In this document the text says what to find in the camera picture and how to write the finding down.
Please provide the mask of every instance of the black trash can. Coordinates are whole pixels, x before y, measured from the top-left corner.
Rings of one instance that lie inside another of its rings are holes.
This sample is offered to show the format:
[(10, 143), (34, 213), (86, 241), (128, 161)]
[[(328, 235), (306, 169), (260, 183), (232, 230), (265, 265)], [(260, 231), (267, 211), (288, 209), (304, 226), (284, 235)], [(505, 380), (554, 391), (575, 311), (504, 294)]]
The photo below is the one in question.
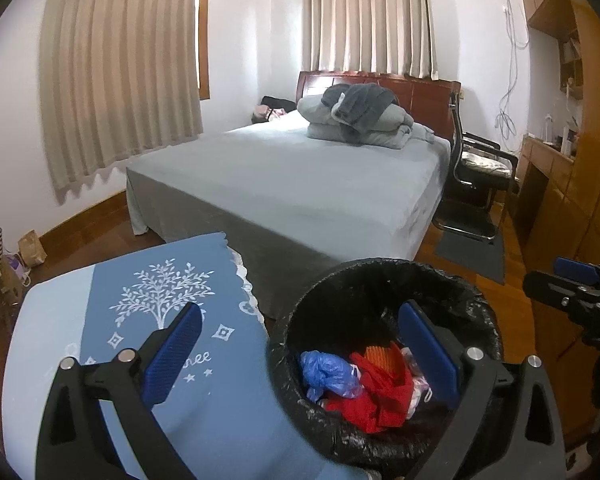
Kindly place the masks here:
[(306, 398), (299, 356), (319, 350), (348, 359), (367, 346), (388, 346), (397, 338), (398, 309), (409, 300), (465, 347), (502, 360), (495, 314), (477, 288), (424, 264), (385, 258), (332, 270), (278, 320), (267, 352), (276, 397), (305, 439), (327, 458), (380, 470), (386, 478), (405, 475), (444, 431), (446, 407), (421, 405), (402, 428), (363, 433)]

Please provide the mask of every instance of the wooden window frame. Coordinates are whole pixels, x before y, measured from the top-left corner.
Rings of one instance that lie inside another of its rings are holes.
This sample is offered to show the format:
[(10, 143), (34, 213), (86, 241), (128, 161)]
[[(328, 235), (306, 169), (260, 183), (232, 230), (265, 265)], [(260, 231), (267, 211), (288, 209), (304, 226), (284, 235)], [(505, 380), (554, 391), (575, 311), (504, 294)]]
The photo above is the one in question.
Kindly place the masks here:
[(209, 0), (200, 0), (198, 4), (198, 79), (200, 81), (200, 100), (210, 99), (209, 91), (209, 49), (208, 49)]

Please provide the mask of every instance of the headboard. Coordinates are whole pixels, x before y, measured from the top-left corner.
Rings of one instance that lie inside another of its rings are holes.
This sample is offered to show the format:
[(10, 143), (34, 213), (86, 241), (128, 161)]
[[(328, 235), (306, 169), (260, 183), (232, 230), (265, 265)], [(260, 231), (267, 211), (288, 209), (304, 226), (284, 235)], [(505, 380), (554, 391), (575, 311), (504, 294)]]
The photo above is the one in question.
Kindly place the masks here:
[(392, 90), (400, 106), (413, 119), (431, 128), (437, 136), (453, 139), (454, 120), (449, 107), (453, 92), (460, 92), (458, 81), (418, 79), (399, 75), (346, 72), (301, 72), (296, 102), (305, 95), (323, 93), (336, 83), (376, 83)]

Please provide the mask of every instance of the silver screw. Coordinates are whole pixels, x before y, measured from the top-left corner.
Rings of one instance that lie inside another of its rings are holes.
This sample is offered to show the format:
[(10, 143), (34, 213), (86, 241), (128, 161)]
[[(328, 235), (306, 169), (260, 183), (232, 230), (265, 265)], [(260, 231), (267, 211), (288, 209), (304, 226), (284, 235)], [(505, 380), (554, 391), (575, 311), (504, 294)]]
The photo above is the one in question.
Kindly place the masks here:
[(484, 357), (484, 352), (475, 346), (468, 348), (466, 354), (469, 356), (469, 359), (473, 359), (474, 361), (479, 361)]
[(75, 365), (75, 359), (73, 357), (65, 357), (60, 361), (60, 367), (62, 370), (71, 370)]
[(136, 357), (136, 351), (131, 348), (125, 348), (122, 352), (118, 354), (118, 361), (122, 363), (130, 363)]
[(530, 355), (526, 358), (526, 362), (532, 365), (533, 368), (539, 368), (542, 366), (542, 359), (537, 355)]

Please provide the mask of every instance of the curtain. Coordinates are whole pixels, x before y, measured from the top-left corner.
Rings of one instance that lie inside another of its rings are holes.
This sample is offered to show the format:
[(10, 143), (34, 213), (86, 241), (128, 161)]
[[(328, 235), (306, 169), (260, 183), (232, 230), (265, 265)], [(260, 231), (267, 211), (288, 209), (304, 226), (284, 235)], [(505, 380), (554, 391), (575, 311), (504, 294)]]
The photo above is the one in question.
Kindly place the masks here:
[(53, 184), (202, 131), (194, 0), (47, 0), (40, 99)]
[(304, 69), (438, 79), (429, 2), (304, 0)]

